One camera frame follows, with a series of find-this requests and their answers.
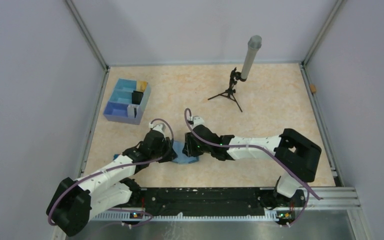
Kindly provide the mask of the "blue leather card holder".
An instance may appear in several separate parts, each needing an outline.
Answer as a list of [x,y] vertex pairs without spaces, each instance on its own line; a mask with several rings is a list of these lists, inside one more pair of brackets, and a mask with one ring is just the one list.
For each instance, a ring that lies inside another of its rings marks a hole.
[[187,165],[197,163],[199,161],[198,156],[187,156],[183,153],[184,143],[179,141],[174,141],[173,150],[176,153],[177,157],[175,157],[172,162],[179,165]]

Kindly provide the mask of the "blue compartment organizer tray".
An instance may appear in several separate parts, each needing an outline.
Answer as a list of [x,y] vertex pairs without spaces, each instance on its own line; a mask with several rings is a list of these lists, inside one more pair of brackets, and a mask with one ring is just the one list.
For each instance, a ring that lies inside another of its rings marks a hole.
[[[141,123],[151,95],[151,85],[148,83],[146,90],[143,92],[144,95],[140,105],[132,104],[131,94],[136,91],[136,85],[136,80],[118,79],[103,111],[103,115],[108,121],[132,125]],[[128,105],[136,105],[136,118],[128,118]]]

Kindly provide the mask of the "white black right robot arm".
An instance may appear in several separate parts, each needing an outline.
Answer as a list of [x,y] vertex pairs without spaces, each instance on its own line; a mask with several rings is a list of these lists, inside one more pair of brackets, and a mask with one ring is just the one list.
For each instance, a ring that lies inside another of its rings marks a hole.
[[273,192],[277,205],[287,206],[299,187],[304,187],[317,200],[322,199],[309,186],[316,178],[322,149],[298,131],[285,128],[281,134],[269,137],[217,135],[205,126],[202,117],[184,118],[190,130],[185,134],[185,155],[209,154],[219,161],[271,159],[285,170]]

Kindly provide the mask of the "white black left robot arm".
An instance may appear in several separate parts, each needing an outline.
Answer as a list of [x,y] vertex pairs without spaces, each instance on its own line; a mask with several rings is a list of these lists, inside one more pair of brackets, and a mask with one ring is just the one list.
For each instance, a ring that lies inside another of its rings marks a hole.
[[47,221],[68,237],[78,234],[96,215],[117,205],[134,207],[140,193],[128,186],[130,177],[151,163],[175,158],[174,132],[167,121],[156,118],[137,145],[126,149],[109,164],[89,175],[63,179],[46,209]]

